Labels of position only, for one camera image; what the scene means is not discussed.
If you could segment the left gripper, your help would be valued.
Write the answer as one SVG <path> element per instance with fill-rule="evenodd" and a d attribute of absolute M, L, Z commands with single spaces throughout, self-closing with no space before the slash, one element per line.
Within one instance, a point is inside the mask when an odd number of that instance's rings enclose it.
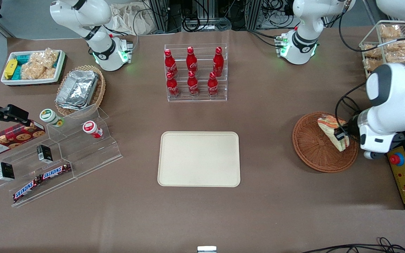
<path fill-rule="evenodd" d="M 389 107 L 370 107 L 350 118 L 344 128 L 334 129 L 335 138 L 346 141 L 349 134 L 369 154 L 385 154 L 401 143 L 401 114 Z"/>

